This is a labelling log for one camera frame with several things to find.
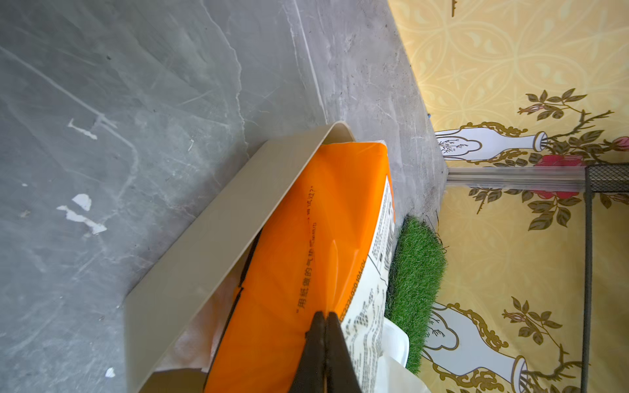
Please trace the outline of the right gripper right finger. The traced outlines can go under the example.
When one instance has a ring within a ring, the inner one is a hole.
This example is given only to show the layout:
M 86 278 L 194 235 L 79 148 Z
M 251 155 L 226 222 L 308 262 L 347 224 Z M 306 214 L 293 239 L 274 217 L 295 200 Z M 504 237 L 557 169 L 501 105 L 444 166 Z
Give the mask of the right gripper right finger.
M 327 392 L 362 393 L 339 318 L 334 312 L 326 319 L 325 350 Z

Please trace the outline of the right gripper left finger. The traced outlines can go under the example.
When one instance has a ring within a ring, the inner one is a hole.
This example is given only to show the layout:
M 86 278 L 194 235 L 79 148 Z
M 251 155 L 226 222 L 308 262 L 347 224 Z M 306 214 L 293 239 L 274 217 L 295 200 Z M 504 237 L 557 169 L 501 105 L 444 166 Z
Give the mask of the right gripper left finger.
M 326 319 L 324 313 L 314 314 L 311 327 L 306 334 L 304 346 L 296 375 L 290 386 L 290 393 L 324 392 Z

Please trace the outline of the orange tissue pack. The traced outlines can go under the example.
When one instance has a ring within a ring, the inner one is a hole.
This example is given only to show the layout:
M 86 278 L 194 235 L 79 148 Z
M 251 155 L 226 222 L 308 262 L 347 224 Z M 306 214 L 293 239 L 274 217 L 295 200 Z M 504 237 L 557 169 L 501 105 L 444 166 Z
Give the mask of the orange tissue pack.
M 169 392 L 285 392 L 322 312 L 339 318 L 360 389 L 374 391 L 394 234 L 385 143 L 320 147 L 157 377 Z

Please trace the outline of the beige tissue box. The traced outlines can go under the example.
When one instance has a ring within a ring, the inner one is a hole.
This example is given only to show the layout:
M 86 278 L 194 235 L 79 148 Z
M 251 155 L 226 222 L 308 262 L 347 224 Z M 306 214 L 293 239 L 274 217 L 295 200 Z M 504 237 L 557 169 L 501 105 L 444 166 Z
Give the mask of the beige tissue box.
M 124 301 L 129 392 L 141 391 L 318 149 L 354 139 L 338 121 L 268 140 L 153 265 Z

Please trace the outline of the white tissue box lid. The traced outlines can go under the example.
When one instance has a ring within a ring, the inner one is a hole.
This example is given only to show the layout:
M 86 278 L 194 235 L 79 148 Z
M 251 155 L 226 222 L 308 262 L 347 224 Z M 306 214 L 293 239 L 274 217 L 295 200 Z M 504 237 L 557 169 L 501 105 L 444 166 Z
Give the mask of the white tissue box lid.
M 391 320 L 383 319 L 382 352 L 406 367 L 410 355 L 410 339 L 408 335 Z

